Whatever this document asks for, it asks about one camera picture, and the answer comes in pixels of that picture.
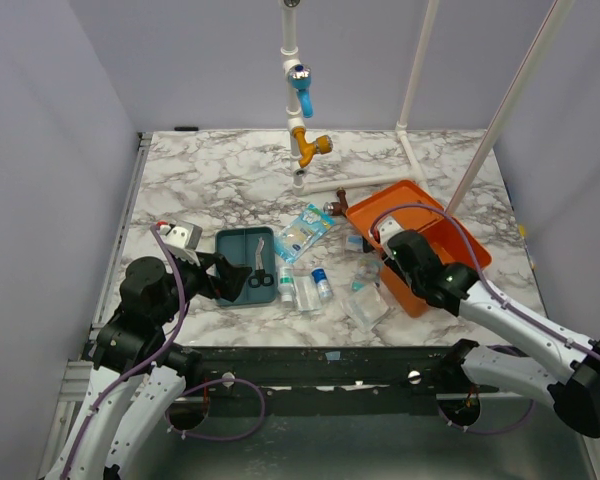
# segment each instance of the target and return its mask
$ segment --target scissors blade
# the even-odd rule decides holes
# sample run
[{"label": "scissors blade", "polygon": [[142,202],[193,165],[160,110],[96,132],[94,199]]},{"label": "scissors blade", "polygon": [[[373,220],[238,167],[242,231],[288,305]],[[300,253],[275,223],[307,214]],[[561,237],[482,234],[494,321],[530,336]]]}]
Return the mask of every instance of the scissors blade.
[{"label": "scissors blade", "polygon": [[256,247],[256,270],[262,270],[262,249],[264,248],[264,239],[260,237],[258,246]]}]

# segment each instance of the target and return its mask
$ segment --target faucet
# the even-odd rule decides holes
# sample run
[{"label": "faucet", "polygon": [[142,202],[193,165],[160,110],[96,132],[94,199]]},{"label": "faucet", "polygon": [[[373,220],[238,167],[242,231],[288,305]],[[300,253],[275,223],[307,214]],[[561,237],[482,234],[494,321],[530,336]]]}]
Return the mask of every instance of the faucet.
[{"label": "faucet", "polygon": [[309,85],[311,85],[311,69],[307,65],[299,63],[291,67],[287,80],[297,90],[298,100],[302,108],[304,118],[313,117],[313,106],[309,97]]},{"label": "faucet", "polygon": [[304,127],[296,127],[291,131],[291,135],[298,142],[298,150],[302,154],[302,159],[298,161],[300,168],[306,168],[316,153],[324,154],[333,150],[333,142],[328,135],[323,135],[316,138],[313,143],[308,143],[304,137],[306,131]]}]

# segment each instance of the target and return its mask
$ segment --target gray floor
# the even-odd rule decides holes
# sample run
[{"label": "gray floor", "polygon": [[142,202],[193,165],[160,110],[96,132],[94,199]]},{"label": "gray floor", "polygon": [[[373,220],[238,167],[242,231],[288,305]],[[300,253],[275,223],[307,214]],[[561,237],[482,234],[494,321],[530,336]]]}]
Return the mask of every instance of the gray floor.
[{"label": "gray floor", "polygon": [[[476,426],[504,426],[522,400],[485,405]],[[235,434],[253,419],[210,419],[205,433]],[[383,415],[267,419],[249,439],[210,443],[167,434],[160,424],[129,479],[586,480],[595,478],[582,439],[545,408],[502,436],[452,430],[438,417]]]}]

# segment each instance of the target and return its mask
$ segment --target wall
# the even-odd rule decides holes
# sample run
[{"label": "wall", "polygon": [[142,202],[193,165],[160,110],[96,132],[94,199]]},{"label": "wall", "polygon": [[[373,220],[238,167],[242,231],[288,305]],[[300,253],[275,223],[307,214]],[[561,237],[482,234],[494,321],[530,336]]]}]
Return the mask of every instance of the wall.
[{"label": "wall", "polygon": [[0,480],[36,478],[137,136],[64,0],[0,0]]},{"label": "wall", "polygon": [[549,315],[600,337],[600,0],[576,2],[496,145]]},{"label": "wall", "polygon": [[[277,0],[70,0],[136,128],[285,126]],[[303,0],[311,127],[393,129],[426,0]],[[441,2],[410,128],[486,128],[551,0]]]}]

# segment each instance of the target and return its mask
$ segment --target blue faucet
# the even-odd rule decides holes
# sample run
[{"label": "blue faucet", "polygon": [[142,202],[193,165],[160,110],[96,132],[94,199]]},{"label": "blue faucet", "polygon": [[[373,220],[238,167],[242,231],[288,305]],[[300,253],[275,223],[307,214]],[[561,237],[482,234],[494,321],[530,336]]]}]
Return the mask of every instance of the blue faucet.
[{"label": "blue faucet", "polygon": [[296,89],[302,115],[305,118],[313,117],[313,106],[309,97],[309,86],[311,85],[311,69],[307,65],[298,64],[289,70],[287,80]]}]

